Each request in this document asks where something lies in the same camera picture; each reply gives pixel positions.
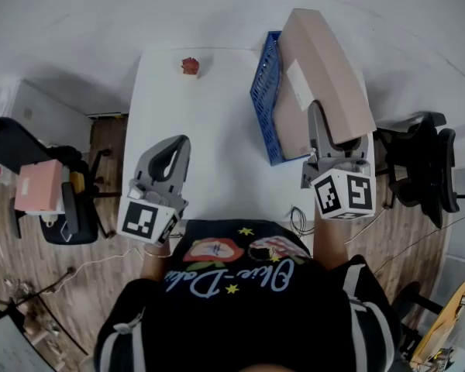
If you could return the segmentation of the yellow round table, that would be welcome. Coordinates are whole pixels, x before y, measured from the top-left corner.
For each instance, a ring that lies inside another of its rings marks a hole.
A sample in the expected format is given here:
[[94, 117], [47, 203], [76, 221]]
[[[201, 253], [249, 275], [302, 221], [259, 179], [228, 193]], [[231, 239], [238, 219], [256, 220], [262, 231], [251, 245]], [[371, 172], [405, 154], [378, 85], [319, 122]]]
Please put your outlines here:
[[465, 281], [458, 287], [443, 310], [422, 336], [410, 359], [412, 368], [424, 367], [428, 361], [435, 360], [436, 355], [446, 344], [446, 341], [458, 322], [465, 308]]

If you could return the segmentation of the person's black printed shirt torso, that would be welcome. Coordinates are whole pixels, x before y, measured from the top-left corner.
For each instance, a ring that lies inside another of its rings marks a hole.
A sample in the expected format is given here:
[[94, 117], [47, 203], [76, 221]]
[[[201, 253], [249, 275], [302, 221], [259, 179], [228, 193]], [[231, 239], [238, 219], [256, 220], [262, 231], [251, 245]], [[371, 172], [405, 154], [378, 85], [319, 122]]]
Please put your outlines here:
[[191, 220], [163, 276], [129, 282], [95, 372], [388, 372], [401, 323], [361, 255], [321, 263], [265, 220]]

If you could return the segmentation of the whiteboard on black stand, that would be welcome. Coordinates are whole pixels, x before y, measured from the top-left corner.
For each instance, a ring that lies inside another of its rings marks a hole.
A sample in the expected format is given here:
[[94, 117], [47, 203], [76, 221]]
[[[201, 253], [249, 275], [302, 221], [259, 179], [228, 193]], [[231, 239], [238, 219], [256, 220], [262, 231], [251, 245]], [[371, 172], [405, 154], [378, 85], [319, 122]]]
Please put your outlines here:
[[0, 372], [78, 372], [89, 353], [48, 309], [0, 300]]

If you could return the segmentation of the person's left forearm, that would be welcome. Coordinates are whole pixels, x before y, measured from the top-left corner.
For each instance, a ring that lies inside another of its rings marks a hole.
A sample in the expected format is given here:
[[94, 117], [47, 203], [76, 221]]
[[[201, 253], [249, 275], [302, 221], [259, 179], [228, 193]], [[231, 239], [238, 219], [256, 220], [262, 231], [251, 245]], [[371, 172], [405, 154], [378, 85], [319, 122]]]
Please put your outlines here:
[[167, 263], [171, 258], [171, 245], [166, 242], [163, 246], [145, 244], [143, 246], [143, 267], [140, 277], [155, 282], [161, 282], [166, 274]]

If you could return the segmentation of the black pedestal base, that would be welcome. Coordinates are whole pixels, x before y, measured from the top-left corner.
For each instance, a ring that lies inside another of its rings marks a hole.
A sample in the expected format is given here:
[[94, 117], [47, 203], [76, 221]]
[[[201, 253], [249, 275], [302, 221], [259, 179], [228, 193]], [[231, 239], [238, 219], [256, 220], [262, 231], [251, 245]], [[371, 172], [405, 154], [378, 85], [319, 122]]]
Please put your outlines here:
[[418, 281], [413, 281], [406, 285], [396, 295], [391, 307], [394, 309], [400, 320], [404, 319], [412, 311], [415, 305], [418, 305], [436, 315], [439, 315], [443, 310], [443, 306], [421, 296], [421, 288], [422, 286]]

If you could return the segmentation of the pink flat box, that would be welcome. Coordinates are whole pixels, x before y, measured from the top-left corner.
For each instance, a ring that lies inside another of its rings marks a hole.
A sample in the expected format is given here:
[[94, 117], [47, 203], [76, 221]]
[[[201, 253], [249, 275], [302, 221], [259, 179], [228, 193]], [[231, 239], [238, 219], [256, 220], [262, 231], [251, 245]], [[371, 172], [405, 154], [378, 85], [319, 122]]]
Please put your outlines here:
[[63, 214], [63, 169], [58, 160], [21, 166], [16, 181], [15, 210], [30, 215]]

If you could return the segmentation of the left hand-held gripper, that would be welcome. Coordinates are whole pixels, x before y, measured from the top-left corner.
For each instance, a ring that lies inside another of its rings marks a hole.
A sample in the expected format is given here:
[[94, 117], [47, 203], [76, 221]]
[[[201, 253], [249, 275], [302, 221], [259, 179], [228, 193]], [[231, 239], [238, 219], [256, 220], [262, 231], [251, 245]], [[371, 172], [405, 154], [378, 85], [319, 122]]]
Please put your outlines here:
[[135, 179], [121, 199], [119, 234], [152, 245], [167, 242], [188, 206], [181, 191], [190, 157], [191, 142], [185, 135], [163, 139], [140, 156]]

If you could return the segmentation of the black mesh office chair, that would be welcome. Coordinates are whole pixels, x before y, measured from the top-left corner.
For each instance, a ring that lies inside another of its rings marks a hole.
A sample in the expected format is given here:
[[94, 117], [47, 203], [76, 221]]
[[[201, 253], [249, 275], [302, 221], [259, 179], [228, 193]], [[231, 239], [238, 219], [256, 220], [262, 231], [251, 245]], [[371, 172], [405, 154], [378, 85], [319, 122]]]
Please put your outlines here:
[[[95, 242], [99, 236], [111, 238], [115, 231], [105, 231], [95, 208], [94, 200], [104, 197], [98, 185], [103, 178], [97, 175], [98, 165], [102, 157], [109, 156], [109, 149], [100, 150], [95, 162], [89, 166], [82, 159], [81, 153], [72, 146], [45, 147], [36, 137], [28, 132], [17, 121], [0, 117], [0, 164], [19, 176], [21, 166], [36, 164], [48, 160], [58, 160], [63, 166], [63, 183], [61, 192], [64, 203], [64, 213], [58, 214], [58, 220], [53, 227], [48, 228], [41, 221], [43, 236], [48, 243], [55, 245], [82, 245]], [[70, 172], [77, 171], [84, 175], [85, 191], [74, 193], [70, 182]], [[9, 220], [11, 230], [16, 238], [21, 236], [19, 220], [26, 212], [15, 210], [15, 196], [9, 201]], [[69, 243], [61, 238], [60, 229], [64, 222], [73, 234]]]

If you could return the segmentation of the small red ornament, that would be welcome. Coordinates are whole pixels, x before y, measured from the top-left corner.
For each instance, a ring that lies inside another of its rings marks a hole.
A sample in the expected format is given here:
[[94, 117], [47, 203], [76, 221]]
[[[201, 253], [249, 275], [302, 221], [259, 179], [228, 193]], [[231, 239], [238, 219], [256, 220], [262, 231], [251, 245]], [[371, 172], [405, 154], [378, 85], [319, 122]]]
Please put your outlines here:
[[199, 74], [200, 63], [193, 57], [187, 57], [181, 61], [182, 74], [195, 76]]

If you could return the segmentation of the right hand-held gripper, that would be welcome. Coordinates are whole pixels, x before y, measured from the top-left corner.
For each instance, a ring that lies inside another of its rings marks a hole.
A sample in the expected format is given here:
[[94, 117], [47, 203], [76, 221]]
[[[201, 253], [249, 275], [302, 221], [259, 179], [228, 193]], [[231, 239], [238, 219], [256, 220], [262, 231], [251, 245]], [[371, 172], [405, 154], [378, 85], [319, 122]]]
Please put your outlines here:
[[368, 135], [337, 143], [335, 149], [344, 158], [333, 158], [335, 151], [326, 116], [319, 100], [308, 107], [308, 132], [317, 157], [303, 163], [301, 187], [315, 191], [315, 201], [322, 219], [354, 220], [375, 213], [375, 176], [366, 157]]

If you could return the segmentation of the white table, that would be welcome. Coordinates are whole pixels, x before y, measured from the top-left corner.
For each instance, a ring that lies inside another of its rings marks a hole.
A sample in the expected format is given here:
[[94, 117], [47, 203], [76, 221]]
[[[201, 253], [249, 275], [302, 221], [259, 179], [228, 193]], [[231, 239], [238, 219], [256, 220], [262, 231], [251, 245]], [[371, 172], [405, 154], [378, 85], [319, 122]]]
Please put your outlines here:
[[[253, 108], [250, 88], [261, 53], [237, 49], [176, 49], [145, 52], [139, 62], [129, 110], [122, 196], [135, 179], [140, 156], [166, 138], [185, 135], [191, 157], [181, 196], [188, 202], [181, 220], [262, 219], [283, 222], [293, 208], [308, 217], [318, 209], [315, 191], [301, 187], [307, 157], [271, 166]], [[182, 74], [181, 61], [200, 63], [197, 77]], [[374, 146], [368, 133], [366, 160], [375, 176]]]

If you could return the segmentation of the person's right forearm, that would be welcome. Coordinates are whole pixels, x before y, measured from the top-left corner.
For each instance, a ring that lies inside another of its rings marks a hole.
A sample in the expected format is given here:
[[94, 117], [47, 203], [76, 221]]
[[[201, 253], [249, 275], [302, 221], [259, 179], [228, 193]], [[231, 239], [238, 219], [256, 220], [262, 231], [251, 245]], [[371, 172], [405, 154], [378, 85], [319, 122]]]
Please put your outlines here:
[[322, 219], [315, 210], [313, 233], [313, 258], [326, 270], [335, 269], [349, 260], [346, 241], [349, 223]]

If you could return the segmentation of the beige cardboard box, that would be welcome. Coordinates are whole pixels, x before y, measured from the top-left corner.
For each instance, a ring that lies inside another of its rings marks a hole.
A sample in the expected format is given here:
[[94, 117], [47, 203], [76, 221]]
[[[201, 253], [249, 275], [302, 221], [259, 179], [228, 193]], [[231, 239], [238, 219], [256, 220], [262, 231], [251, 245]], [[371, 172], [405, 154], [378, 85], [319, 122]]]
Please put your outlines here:
[[293, 9], [277, 45], [282, 70], [274, 126], [284, 159], [311, 150], [310, 105], [322, 113], [322, 126], [336, 145], [376, 129], [356, 72], [320, 11]]

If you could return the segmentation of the blue plastic basket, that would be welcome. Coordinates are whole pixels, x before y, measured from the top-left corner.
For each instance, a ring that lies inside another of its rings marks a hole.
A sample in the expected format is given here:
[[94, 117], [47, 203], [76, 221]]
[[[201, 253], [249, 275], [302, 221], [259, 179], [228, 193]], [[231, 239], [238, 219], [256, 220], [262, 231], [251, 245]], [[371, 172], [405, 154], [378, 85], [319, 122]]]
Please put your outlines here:
[[280, 35], [281, 31], [267, 33], [250, 88], [250, 97], [271, 166], [308, 156], [308, 152], [304, 152], [299, 157], [286, 158], [275, 128], [274, 107], [281, 89], [284, 69], [278, 43]]

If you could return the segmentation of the black curved-back office chair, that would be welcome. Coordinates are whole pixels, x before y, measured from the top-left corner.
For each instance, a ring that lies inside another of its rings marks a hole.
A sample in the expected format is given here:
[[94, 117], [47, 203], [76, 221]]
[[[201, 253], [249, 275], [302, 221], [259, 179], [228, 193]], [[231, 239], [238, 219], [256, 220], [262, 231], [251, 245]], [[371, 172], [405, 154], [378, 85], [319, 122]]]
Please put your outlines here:
[[411, 208], [419, 205], [437, 229], [443, 227], [443, 213], [459, 211], [453, 191], [456, 133], [445, 127], [446, 117], [424, 112], [421, 120], [406, 131], [378, 128], [374, 139], [384, 147], [387, 167], [376, 175], [388, 177], [392, 209], [396, 201]]

